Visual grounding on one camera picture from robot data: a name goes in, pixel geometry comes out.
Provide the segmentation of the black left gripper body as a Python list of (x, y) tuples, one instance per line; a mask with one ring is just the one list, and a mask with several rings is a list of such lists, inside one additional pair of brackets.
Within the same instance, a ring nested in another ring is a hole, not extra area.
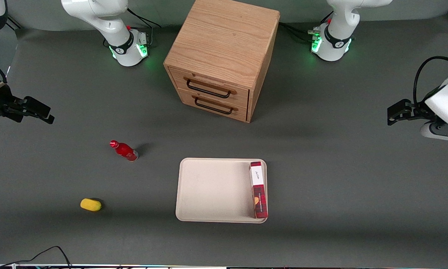
[(430, 122), (436, 120), (436, 114), (424, 103), (411, 103), (411, 116), (409, 120), (428, 120)]

